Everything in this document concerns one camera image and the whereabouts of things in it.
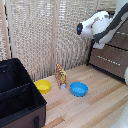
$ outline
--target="pet bowl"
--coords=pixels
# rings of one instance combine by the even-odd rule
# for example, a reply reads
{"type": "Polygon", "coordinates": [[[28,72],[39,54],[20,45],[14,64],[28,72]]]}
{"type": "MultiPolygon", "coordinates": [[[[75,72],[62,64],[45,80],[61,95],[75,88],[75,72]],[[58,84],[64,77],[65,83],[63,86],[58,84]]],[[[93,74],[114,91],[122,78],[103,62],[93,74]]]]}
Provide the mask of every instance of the pet bowl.
{"type": "Polygon", "coordinates": [[[48,93],[51,88],[51,83],[48,80],[38,80],[35,82],[35,85],[41,94],[48,93]]]}
{"type": "Polygon", "coordinates": [[[71,93],[74,96],[82,97],[82,96],[84,96],[87,93],[88,86],[83,84],[83,83],[81,83],[81,82],[73,82],[70,85],[70,89],[71,89],[71,93]]]}

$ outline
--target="wooden floor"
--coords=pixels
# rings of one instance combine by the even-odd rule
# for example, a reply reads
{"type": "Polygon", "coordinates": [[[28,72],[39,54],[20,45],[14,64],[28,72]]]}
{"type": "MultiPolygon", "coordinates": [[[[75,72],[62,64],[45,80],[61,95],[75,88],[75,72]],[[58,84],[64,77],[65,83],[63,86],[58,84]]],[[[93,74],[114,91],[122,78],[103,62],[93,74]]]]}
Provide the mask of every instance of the wooden floor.
{"type": "Polygon", "coordinates": [[[92,66],[82,65],[66,73],[64,90],[59,89],[55,76],[46,78],[52,87],[43,95],[47,101],[43,128],[110,128],[128,101],[128,86],[92,66]],[[70,84],[78,81],[89,88],[81,98],[70,92],[70,84]]]}

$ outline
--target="blue bowl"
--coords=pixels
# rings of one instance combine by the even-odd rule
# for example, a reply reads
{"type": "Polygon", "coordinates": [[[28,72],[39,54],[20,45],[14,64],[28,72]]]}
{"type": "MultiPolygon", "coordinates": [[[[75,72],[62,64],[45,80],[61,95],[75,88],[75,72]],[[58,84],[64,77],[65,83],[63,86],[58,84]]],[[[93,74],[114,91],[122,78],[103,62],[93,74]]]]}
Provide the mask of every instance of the blue bowl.
{"type": "Polygon", "coordinates": [[[85,96],[85,94],[87,93],[88,86],[81,82],[73,82],[70,85],[70,89],[71,89],[71,93],[74,96],[82,97],[82,96],[85,96]]]}

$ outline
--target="bamboo blind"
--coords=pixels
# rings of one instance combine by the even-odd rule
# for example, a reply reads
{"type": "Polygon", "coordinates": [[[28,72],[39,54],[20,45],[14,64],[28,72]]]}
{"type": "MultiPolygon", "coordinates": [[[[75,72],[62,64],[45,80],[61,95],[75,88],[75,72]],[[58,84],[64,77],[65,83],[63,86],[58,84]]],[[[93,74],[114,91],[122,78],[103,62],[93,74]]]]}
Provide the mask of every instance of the bamboo blind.
{"type": "Polygon", "coordinates": [[[65,70],[86,62],[90,40],[77,35],[76,29],[94,14],[96,5],[97,0],[60,0],[56,63],[65,70]]]}
{"type": "Polygon", "coordinates": [[[3,1],[0,0],[0,61],[10,58],[6,18],[3,1]]]}
{"type": "Polygon", "coordinates": [[[13,57],[33,81],[49,76],[53,0],[6,0],[13,57]]]}
{"type": "Polygon", "coordinates": [[[99,0],[97,10],[114,10],[116,8],[116,0],[99,0]]]}

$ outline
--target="black bin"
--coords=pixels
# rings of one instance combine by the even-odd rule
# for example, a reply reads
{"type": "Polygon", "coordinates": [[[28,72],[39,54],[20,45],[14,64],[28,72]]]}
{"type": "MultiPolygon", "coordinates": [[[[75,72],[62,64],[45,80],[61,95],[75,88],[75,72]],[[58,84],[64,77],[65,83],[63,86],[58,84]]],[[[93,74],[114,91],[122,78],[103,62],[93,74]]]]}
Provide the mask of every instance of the black bin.
{"type": "Polygon", "coordinates": [[[41,128],[46,100],[19,59],[0,61],[0,128],[41,128]]]}

